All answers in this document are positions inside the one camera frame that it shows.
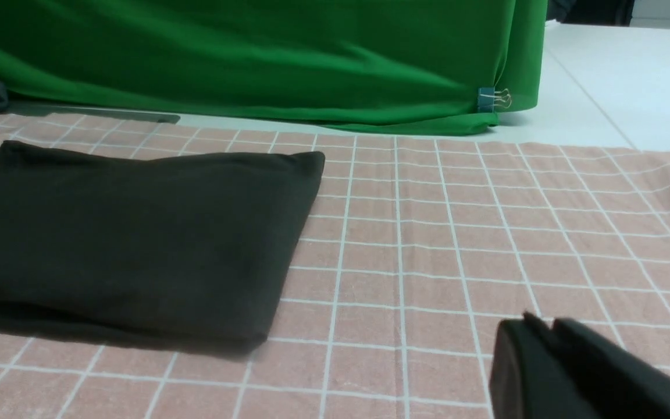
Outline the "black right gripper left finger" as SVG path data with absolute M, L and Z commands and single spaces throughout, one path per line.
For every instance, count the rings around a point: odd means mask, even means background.
M 599 417 L 521 319 L 498 324 L 489 393 L 495 418 Z

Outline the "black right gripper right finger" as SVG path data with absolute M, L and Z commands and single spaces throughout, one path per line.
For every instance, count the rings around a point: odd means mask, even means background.
M 547 326 L 526 312 L 524 324 L 562 364 L 601 418 L 670 418 L 670 376 L 572 319 Z

